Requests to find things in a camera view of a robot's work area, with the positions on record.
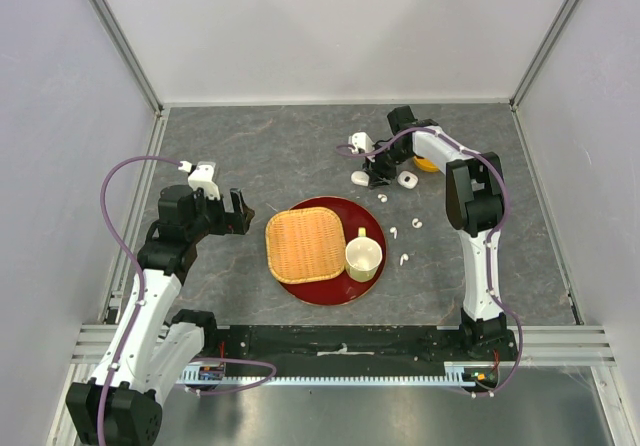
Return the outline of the white oval charging case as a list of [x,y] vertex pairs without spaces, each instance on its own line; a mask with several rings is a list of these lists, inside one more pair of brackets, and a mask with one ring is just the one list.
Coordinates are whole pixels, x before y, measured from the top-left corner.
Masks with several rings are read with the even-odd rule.
[[359,170],[351,173],[350,181],[354,185],[361,186],[361,187],[368,187],[370,178],[365,171]]

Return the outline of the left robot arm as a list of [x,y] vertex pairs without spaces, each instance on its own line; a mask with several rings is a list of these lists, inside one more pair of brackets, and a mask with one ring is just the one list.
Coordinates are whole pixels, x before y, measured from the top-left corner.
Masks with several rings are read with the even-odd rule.
[[164,322],[197,258],[198,243],[209,235],[244,235],[254,212],[242,192],[208,197],[187,185],[164,188],[158,217],[136,256],[129,302],[107,351],[86,382],[74,382],[65,403],[85,445],[152,445],[162,423],[163,405],[194,358],[208,359],[219,348],[211,312],[181,310],[170,327]]

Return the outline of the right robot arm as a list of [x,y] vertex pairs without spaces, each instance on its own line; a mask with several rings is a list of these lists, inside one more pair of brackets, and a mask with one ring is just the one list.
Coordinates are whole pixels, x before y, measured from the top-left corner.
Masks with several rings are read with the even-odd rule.
[[435,121],[417,119],[409,106],[393,109],[387,120],[390,139],[375,142],[365,133],[349,139],[351,151],[365,155],[366,185],[375,188],[398,179],[399,165],[412,157],[430,161],[444,174],[445,213],[458,232],[464,262],[459,350],[473,360],[495,353],[516,358],[517,342],[499,292],[498,245],[510,213],[499,157],[463,146]]

